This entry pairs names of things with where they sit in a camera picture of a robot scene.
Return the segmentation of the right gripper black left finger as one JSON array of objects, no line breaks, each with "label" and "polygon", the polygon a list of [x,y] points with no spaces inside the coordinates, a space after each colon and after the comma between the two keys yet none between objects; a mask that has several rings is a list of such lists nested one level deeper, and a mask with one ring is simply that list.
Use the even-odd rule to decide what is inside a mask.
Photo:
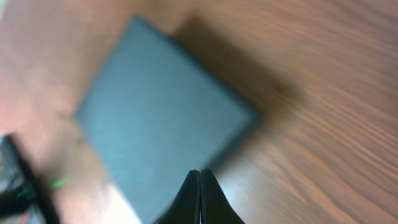
[{"label": "right gripper black left finger", "polygon": [[191,170],[174,201],[157,224],[199,224],[200,222],[200,173]]}]

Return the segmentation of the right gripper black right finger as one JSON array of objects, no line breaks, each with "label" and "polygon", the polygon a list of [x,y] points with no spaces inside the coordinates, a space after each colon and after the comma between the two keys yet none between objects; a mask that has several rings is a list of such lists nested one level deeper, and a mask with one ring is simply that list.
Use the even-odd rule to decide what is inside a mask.
[{"label": "right gripper black right finger", "polygon": [[212,171],[203,169],[200,176],[201,223],[244,224],[229,204]]}]

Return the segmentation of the black gift box with lid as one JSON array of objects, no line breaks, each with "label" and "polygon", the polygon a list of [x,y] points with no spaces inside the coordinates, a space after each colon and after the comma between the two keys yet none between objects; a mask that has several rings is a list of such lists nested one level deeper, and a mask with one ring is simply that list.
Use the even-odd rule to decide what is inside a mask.
[{"label": "black gift box with lid", "polygon": [[219,161],[261,120],[142,17],[130,20],[75,116],[142,223],[166,211],[190,170]]}]

